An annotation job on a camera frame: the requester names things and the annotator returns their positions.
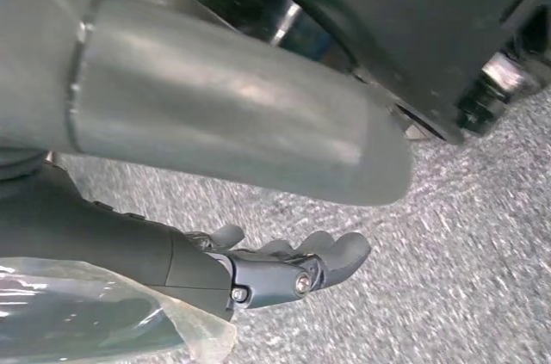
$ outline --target clear plastic film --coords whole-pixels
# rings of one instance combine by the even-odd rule
[[[235,328],[85,262],[0,258],[0,364],[223,361]]]

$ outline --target exhaust pipe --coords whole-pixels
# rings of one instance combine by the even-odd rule
[[[134,0],[0,0],[0,146],[83,153],[349,205],[411,159],[375,86]]]

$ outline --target gray carpet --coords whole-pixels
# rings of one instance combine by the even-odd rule
[[[94,158],[64,157],[88,198],[247,244],[361,231],[371,257],[306,301],[243,312],[230,363],[551,363],[551,92],[462,147],[414,147],[408,196],[341,207]]]

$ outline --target bolt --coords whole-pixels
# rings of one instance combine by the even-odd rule
[[[235,302],[245,302],[249,296],[249,292],[245,288],[233,288],[231,290],[231,298]]]
[[[308,274],[303,273],[297,277],[294,290],[301,297],[306,296],[312,289],[312,280]]]

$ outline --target black foot peg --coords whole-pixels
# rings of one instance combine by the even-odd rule
[[[239,226],[186,236],[230,272],[232,289],[229,307],[232,309],[295,301],[340,284],[357,271],[371,251],[363,235],[356,232],[334,241],[328,232],[317,231],[297,249],[281,239],[260,250],[231,250],[245,237]]]

